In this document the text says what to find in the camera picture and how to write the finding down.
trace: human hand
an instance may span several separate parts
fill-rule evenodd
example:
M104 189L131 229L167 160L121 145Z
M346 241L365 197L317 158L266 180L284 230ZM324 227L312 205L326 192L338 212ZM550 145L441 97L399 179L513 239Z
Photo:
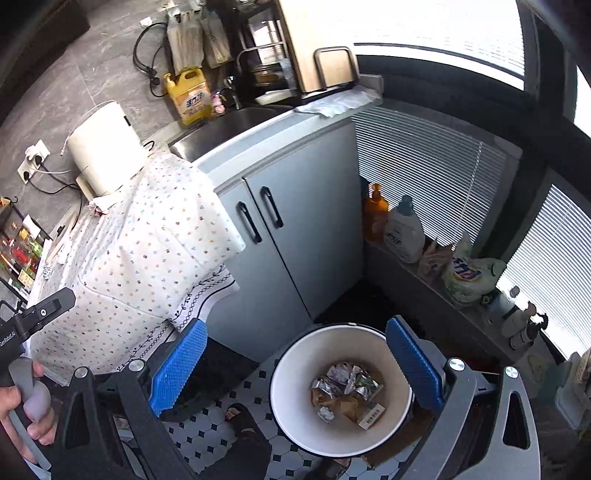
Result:
M43 365L38 362L33 362L33 375L35 377L43 376ZM18 387L1 387L0 388L0 422L6 430L6 433L12 440L14 446L17 448L23 458L30 461L31 463L37 463L36 458L31 453L27 445L22 441L22 438L14 429L8 413L14 410L21 403L21 393ZM34 415L25 409L27 417L34 420ZM45 415L39 420L31 423L27 432L33 440L37 440L41 445L50 445L55 441L56 438L56 423L54 422L56 417L53 408L49 408Z

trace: white appliance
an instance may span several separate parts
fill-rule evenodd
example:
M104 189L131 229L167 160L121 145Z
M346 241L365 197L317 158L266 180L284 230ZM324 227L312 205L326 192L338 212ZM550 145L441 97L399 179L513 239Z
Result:
M90 198L115 192L148 159L147 150L117 102L99 108L72 132L66 144L81 172L76 181Z

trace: window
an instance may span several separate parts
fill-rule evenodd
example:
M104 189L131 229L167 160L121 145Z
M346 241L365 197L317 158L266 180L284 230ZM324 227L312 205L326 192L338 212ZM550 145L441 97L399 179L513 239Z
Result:
M404 105L385 100L388 104ZM441 113L412 108L479 130ZM478 239L482 244L489 231L483 228L485 220L492 225L506 199L517 169L515 158L454 128L384 106L359 113L353 121L359 171L370 183L382 186L391 207L409 194L427 236L447 245L464 230L472 241L484 231Z
M518 285L519 308L529 300L547 313L546 335L568 358L591 346L591 219L554 182L547 184L544 203L497 288Z
M577 67L577 106L574 124L591 137L591 87Z
M447 63L524 89L515 0L366 0L355 16L357 55Z

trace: blue gripper pad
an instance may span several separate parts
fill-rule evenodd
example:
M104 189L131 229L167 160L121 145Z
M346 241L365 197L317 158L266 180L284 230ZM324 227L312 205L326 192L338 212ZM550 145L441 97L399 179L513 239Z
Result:
M386 343L420 406L435 413L441 412L445 404L441 376L396 317L386 324Z
M183 334L152 378L150 407L157 417L163 410L173 408L207 345L207 327L201 320Z

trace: cabinet handle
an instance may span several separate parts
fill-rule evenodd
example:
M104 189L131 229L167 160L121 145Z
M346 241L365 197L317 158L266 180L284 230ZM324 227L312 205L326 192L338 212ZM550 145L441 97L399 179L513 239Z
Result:
M277 205L275 204L275 199L271 194L271 190L269 189L269 187L263 187L261 188L261 193L263 194L263 196L269 199L269 202L271 202L271 206L273 207L273 211L275 212L275 216L277 217L277 220L273 222L275 224L275 227L281 228L283 226L283 220L281 219L281 215L279 215L279 210L277 210Z
M244 202L238 202L238 209L242 213L244 213L244 216L248 220L248 223L251 224L252 231L255 234L255 243L256 244L260 244L262 242L262 238L261 238L258 230L256 229L255 222L252 221L252 217L251 217L250 212L248 211L248 208L246 208L246 203L244 203Z

